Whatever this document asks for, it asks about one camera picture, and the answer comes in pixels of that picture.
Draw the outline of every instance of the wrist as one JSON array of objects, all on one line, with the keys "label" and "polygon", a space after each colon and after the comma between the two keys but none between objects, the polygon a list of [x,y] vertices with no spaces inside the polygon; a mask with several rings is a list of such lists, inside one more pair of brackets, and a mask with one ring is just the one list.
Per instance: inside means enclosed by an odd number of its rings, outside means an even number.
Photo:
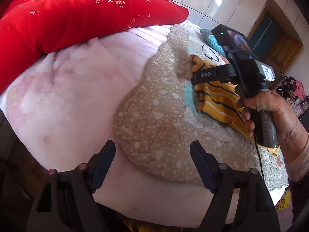
[{"label": "wrist", "polygon": [[280,143],[286,163],[292,162],[303,152],[308,142],[308,134],[303,125],[297,121],[291,132]]}]

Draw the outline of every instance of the white bed sheet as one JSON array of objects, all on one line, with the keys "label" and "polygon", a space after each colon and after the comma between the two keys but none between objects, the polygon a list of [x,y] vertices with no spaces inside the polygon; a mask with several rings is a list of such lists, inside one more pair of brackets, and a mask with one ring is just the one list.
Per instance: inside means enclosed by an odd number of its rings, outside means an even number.
[{"label": "white bed sheet", "polygon": [[[188,21],[181,26],[201,37],[198,26]],[[147,60],[167,40],[170,27],[131,28],[50,53],[8,87],[0,108],[43,167],[71,170],[112,139],[114,109],[140,82]],[[274,203],[284,189],[271,191]],[[201,186],[155,179],[117,148],[94,198],[134,219],[196,227],[212,194]],[[234,194],[227,222],[233,220],[237,200]]]}]

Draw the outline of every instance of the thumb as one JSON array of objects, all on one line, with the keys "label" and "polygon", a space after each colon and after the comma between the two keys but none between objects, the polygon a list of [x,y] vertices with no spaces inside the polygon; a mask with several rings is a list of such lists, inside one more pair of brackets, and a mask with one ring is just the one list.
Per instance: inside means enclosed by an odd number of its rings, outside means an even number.
[{"label": "thumb", "polygon": [[269,90],[260,92],[254,98],[245,99],[244,104],[254,110],[265,110],[275,113],[282,107],[282,101],[286,104],[286,101],[279,94]]}]

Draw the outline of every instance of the striped garment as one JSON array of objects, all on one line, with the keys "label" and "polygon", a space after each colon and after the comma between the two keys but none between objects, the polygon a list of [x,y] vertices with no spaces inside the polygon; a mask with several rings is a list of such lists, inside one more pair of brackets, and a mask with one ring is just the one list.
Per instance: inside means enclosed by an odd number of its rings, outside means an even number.
[{"label": "striped garment", "polygon": [[[207,60],[200,59],[197,55],[190,55],[190,57],[195,63],[191,70],[192,73],[200,68],[207,69],[215,66]],[[198,112],[225,123],[245,137],[248,137],[248,130],[241,117],[242,108],[237,108],[236,106],[239,96],[235,92],[235,87],[236,85],[231,83],[222,84],[219,81],[194,85],[194,90],[199,93]],[[278,148],[266,149],[275,155],[279,154]]]}]

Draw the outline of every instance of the beige quilted pad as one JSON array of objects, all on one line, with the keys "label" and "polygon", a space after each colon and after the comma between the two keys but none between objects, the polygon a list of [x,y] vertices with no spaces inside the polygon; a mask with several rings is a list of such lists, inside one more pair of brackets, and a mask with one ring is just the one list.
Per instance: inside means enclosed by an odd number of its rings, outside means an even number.
[{"label": "beige quilted pad", "polygon": [[[234,169],[260,170],[250,140],[195,109],[189,55],[214,64],[224,61],[196,35],[177,25],[171,30],[168,41],[149,59],[141,83],[115,111],[115,142],[134,164],[163,180],[202,185],[190,156],[194,140]],[[261,157],[268,189],[287,186],[284,163],[279,166],[266,150]]]}]

